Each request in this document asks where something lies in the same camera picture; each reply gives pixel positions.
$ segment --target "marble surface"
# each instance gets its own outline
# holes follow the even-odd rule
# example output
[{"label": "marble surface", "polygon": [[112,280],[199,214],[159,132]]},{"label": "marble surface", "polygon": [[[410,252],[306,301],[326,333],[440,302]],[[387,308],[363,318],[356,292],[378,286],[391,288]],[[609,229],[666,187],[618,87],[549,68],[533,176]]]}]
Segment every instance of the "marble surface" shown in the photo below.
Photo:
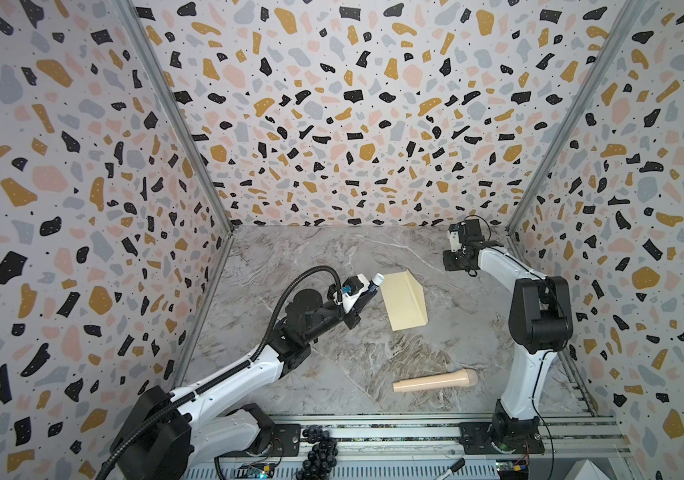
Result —
[{"label": "marble surface", "polygon": [[[292,414],[493,412],[514,352],[507,329],[511,293],[485,272],[475,278],[445,272],[446,248],[444,226],[239,227],[187,381],[209,375],[253,348],[289,281],[311,266],[332,266],[342,281],[352,274],[370,278],[408,269],[424,288],[426,326],[393,332],[378,296],[355,329],[342,324],[327,332],[299,368],[241,403]],[[330,275],[316,274],[301,287],[325,296],[330,283]],[[393,392],[396,380],[460,368],[476,370],[478,384]],[[556,360],[540,412],[580,412],[583,405]]]}]

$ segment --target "terrazzo wall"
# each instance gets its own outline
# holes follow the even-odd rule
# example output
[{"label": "terrazzo wall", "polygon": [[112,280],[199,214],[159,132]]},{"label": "terrazzo wall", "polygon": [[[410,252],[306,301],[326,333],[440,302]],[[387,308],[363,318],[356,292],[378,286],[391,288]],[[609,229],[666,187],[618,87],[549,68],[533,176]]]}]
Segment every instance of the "terrazzo wall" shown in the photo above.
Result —
[{"label": "terrazzo wall", "polygon": [[234,224],[505,223],[624,2],[136,0]]},{"label": "terrazzo wall", "polygon": [[648,478],[684,478],[684,3],[649,2],[516,233]]},{"label": "terrazzo wall", "polygon": [[0,0],[0,478],[92,478],[220,238],[108,2]]}]

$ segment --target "side wall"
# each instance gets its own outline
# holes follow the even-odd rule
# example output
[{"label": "side wall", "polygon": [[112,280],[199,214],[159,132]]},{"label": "side wall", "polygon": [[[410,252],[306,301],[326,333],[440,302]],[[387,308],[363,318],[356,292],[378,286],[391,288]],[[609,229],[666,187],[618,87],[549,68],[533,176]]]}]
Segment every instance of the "side wall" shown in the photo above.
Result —
[{"label": "side wall", "polygon": [[476,3],[136,6],[233,223],[498,225],[623,2]]},{"label": "side wall", "polygon": [[684,478],[684,4],[650,2],[520,231],[572,285],[576,360],[649,478]]},{"label": "side wall", "polygon": [[0,0],[0,478],[92,477],[172,381],[219,241],[178,145],[109,2]]}]

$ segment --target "beige microphone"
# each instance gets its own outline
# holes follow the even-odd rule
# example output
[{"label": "beige microphone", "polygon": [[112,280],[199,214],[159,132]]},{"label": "beige microphone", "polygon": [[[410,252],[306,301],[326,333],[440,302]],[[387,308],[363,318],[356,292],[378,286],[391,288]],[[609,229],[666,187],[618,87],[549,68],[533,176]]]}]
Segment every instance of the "beige microphone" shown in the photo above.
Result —
[{"label": "beige microphone", "polygon": [[394,392],[420,392],[422,390],[443,389],[451,386],[468,387],[478,383],[478,374],[474,370],[457,370],[443,375],[423,376],[418,379],[393,382]]}]

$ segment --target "robotic arm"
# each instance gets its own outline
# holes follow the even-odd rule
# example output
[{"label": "robotic arm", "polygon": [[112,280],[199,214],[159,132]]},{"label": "robotic arm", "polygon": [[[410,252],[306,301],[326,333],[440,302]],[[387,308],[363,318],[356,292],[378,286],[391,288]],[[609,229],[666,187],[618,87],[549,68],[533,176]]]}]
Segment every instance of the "robotic arm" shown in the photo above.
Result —
[{"label": "robotic arm", "polygon": [[499,242],[485,239],[478,220],[451,225],[449,244],[451,250],[443,252],[446,270],[483,270],[512,293],[508,327],[516,352],[489,427],[492,445],[500,450],[523,442],[541,445],[536,437],[542,387],[550,364],[573,331],[568,284],[561,276],[533,270]]},{"label": "robotic arm", "polygon": [[[333,272],[327,266],[315,267],[294,280],[273,317],[277,318],[283,301],[301,279],[324,270]],[[115,459],[107,460],[97,480],[106,478],[110,462],[120,466],[126,480],[171,480],[182,478],[190,466],[228,452],[246,451],[254,456],[265,452],[275,426],[256,404],[219,415],[296,369],[308,358],[310,343],[323,333],[341,322],[349,329],[357,326],[360,312],[384,282],[380,274],[371,281],[356,275],[342,283],[339,291],[337,273],[333,275],[337,282],[329,286],[326,302],[316,290],[298,292],[286,306],[286,317],[275,322],[263,342],[243,358],[188,386],[168,393],[155,386],[142,394],[110,447]],[[163,408],[168,413],[155,420],[153,416]],[[137,435],[148,422],[154,425]]]}]

